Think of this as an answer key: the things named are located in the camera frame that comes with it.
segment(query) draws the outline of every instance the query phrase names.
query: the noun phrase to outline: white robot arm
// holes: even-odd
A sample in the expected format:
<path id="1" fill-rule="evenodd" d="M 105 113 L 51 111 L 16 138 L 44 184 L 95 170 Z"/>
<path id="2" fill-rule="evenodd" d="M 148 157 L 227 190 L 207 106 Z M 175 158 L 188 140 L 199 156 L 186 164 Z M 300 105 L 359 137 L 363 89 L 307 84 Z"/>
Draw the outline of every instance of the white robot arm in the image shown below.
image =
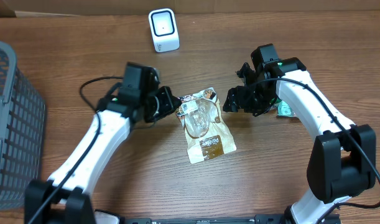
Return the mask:
<path id="1" fill-rule="evenodd" d="M 316 224 L 335 204 L 372 188 L 376 177 L 380 183 L 374 168 L 376 136 L 368 125 L 356 126 L 343 116 L 315 86 L 299 59 L 281 60 L 272 44 L 258 47 L 251 58 L 256 71 L 245 63 L 237 72 L 245 86 L 229 90 L 223 111 L 243 109 L 259 116 L 280 98 L 314 141 L 307 168 L 309 189 L 287 208 L 282 223 Z M 341 150 L 350 151 L 350 156 L 341 158 Z"/>
<path id="2" fill-rule="evenodd" d="M 289 78 L 307 84 L 318 93 L 330 111 L 335 114 L 338 121 L 346 129 L 350 129 L 350 125 L 354 124 L 350 119 L 343 116 L 321 93 L 312 81 L 308 71 L 296 70 L 287 72 L 282 78 Z M 292 108 L 296 116 L 306 127 L 312 140 L 323 134 L 324 131 L 331 131 L 333 133 L 341 131 L 340 128 L 332 122 L 332 118 L 329 117 L 316 97 L 302 86 L 285 81 L 277 81 L 276 93 L 280 99 L 285 101 Z M 293 204 L 291 213 L 295 222 L 298 224 L 314 224 L 333 204 L 345 202 L 350 198 L 350 196 L 344 196 L 335 199 L 331 203 L 324 203 L 317 199 L 309 188 L 304 196 Z"/>
<path id="3" fill-rule="evenodd" d="M 86 82 L 80 90 L 89 83 L 110 78 L 119 79 L 97 78 Z M 93 122 L 72 155 L 46 183 L 30 182 L 25 191 L 25 223 L 119 223 L 107 213 L 94 214 L 90 196 L 109 159 L 134 124 L 140 120 L 154 123 L 181 105 L 169 87 L 158 86 L 156 69 L 129 62 L 122 83 L 116 83 L 99 100 L 97 108 L 82 95 L 97 111 Z M 49 212 L 52 203 L 65 203 L 65 213 Z"/>

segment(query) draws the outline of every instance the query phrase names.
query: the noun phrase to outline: snack bag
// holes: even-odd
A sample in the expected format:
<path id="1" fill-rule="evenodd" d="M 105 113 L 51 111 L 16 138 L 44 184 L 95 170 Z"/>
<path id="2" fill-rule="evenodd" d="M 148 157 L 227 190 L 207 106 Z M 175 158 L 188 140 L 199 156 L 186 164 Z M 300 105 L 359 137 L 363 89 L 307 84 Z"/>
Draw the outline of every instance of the snack bag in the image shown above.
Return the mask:
<path id="1" fill-rule="evenodd" d="M 220 102 L 211 87 L 179 99 L 177 118 L 184 128 L 192 164 L 236 150 L 233 136 L 221 119 Z"/>

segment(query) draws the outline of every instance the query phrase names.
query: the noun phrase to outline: wooden table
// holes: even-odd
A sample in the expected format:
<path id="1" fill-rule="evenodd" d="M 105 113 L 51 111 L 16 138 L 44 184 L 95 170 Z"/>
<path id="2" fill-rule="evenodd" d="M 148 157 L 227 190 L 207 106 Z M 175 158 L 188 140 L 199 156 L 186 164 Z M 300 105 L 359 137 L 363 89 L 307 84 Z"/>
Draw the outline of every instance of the wooden table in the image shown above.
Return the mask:
<path id="1" fill-rule="evenodd" d="M 281 58 L 298 57 L 321 91 L 356 124 L 377 135 L 380 171 L 380 11 L 177 15 L 180 49 L 157 54 L 147 16 L 0 19 L 0 40 L 17 53 L 19 68 L 49 107 L 43 157 L 45 180 L 74 150 L 92 112 L 79 86 L 121 76 L 127 61 L 157 67 L 174 95 L 213 86 L 223 104 L 242 85 L 234 71 L 259 45 L 273 43 Z M 94 103 L 113 82 L 88 87 Z M 125 217 L 240 217 L 282 213 L 308 187 L 312 150 L 302 124 L 223 113 L 237 151 L 191 165 L 180 123 L 169 116 L 136 130 L 115 152 L 95 192 L 93 207 Z M 376 203 L 378 184 L 351 199 Z M 380 208 L 345 207 L 343 223 L 380 223 Z M 22 210 L 0 212 L 0 223 L 22 223 Z"/>

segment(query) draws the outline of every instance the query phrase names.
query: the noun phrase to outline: black cable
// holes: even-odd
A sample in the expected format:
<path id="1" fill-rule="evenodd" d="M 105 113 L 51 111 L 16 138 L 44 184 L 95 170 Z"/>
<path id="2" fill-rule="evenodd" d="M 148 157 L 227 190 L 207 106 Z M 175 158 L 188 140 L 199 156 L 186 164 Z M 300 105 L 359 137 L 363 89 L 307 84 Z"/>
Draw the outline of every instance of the black cable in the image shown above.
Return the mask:
<path id="1" fill-rule="evenodd" d="M 307 84 L 298 82 L 296 80 L 291 80 L 291 79 L 288 79 L 288 78 L 270 78 L 270 79 L 260 80 L 260 81 L 258 81 L 256 83 L 253 83 L 250 86 L 254 85 L 254 87 L 256 89 L 256 86 L 258 84 L 260 84 L 260 83 L 263 83 L 263 82 L 275 82 L 275 81 L 286 81 L 286 82 L 294 83 L 296 85 L 302 86 L 303 88 L 305 88 L 306 90 L 308 90 L 309 92 L 311 92 L 314 95 L 314 97 L 320 102 L 320 104 L 325 109 L 325 111 L 328 113 L 328 115 L 332 118 L 332 121 L 346 134 L 346 136 L 348 137 L 348 139 L 350 140 L 350 142 L 352 143 L 352 145 L 357 149 L 357 151 L 367 161 L 368 165 L 372 168 L 373 172 L 375 173 L 376 178 L 377 178 L 377 180 L 379 182 L 379 185 L 380 185 L 380 174 L 379 174 L 378 170 L 375 168 L 375 166 L 372 164 L 372 162 L 369 160 L 369 158 L 367 157 L 367 155 L 365 154 L 365 152 L 363 151 L 363 149 L 361 148 L 361 146 L 359 146 L 359 144 L 357 143 L 357 141 L 350 135 L 349 131 L 339 123 L 338 118 L 335 115 L 333 115 L 333 113 L 329 110 L 328 106 L 321 99 L 320 95 L 318 95 L 318 93 L 316 93 Z M 380 201 L 378 203 L 374 204 L 374 205 L 362 205 L 362 204 L 349 203 L 349 202 L 336 203 L 327 212 L 325 212 L 322 217 L 320 217 L 318 219 L 317 224 L 319 224 L 326 216 L 328 216 L 332 211 L 334 211 L 334 209 L 336 209 L 336 208 L 338 208 L 340 206 L 344 206 L 344 205 L 351 206 L 351 207 L 356 207 L 356 208 L 378 208 L 378 207 L 380 207 Z"/>
<path id="2" fill-rule="evenodd" d="M 86 148 L 86 150 L 83 152 L 83 154 L 81 155 L 81 157 L 78 159 L 78 161 L 73 165 L 73 167 L 70 169 L 70 171 L 68 171 L 68 173 L 66 174 L 66 176 L 64 177 L 64 179 L 59 183 L 59 185 L 57 186 L 57 188 L 45 199 L 45 201 L 43 202 L 43 204 L 38 208 L 38 210 L 35 212 L 34 216 L 32 216 L 32 218 L 29 220 L 28 224 L 32 224 L 34 222 L 34 220 L 40 215 L 40 213 L 42 213 L 43 209 L 50 203 L 50 201 L 54 198 L 54 196 L 56 196 L 57 192 L 64 186 L 64 184 L 67 182 L 67 180 L 71 177 L 71 175 L 75 172 L 76 168 L 78 168 L 78 166 L 80 165 L 80 163 L 82 162 L 82 160 L 86 157 L 86 155 L 89 153 L 90 149 L 93 147 L 93 145 L 95 144 L 96 140 L 97 140 L 97 137 L 98 135 L 100 134 L 100 130 L 101 130 L 101 119 L 100 119 L 100 116 L 99 114 L 97 113 L 96 111 L 96 108 L 88 101 L 88 99 L 86 99 L 86 97 L 84 96 L 82 90 L 85 86 L 89 85 L 90 83 L 93 83 L 93 82 L 97 82 L 97 81 L 100 81 L 100 80 L 107 80 L 107 79 L 122 79 L 122 77 L 99 77 L 99 78 L 95 78 L 95 79 L 92 79 L 90 81 L 87 81 L 85 82 L 84 84 L 82 84 L 82 86 L 79 88 L 79 94 L 80 94 L 80 97 L 82 98 L 82 100 L 96 113 L 97 115 L 97 120 L 98 120 L 98 127 L 97 127 L 97 130 L 96 130 L 96 134 L 95 136 L 93 137 L 93 139 L 91 140 L 89 146 Z"/>
<path id="3" fill-rule="evenodd" d="M 105 94 L 105 96 L 104 97 L 109 97 L 109 96 L 111 96 L 114 92 L 115 92 L 115 90 L 116 89 L 118 89 L 118 88 L 120 88 L 122 86 L 122 83 L 121 82 L 117 82 L 117 83 L 115 83 L 108 91 L 107 91 L 107 93 Z"/>
<path id="4" fill-rule="evenodd" d="M 277 102 L 277 100 L 278 100 L 278 96 L 276 96 L 275 98 L 274 98 L 274 100 L 270 103 L 270 105 L 269 105 L 269 107 L 263 112 L 263 113 L 258 113 L 258 114 L 252 114 L 254 117 L 257 117 L 257 116 L 259 116 L 259 115 L 262 115 L 262 114 L 265 114 L 265 113 L 268 113 L 270 110 L 271 110 L 271 108 L 272 108 L 272 106 L 274 106 L 274 104 Z"/>

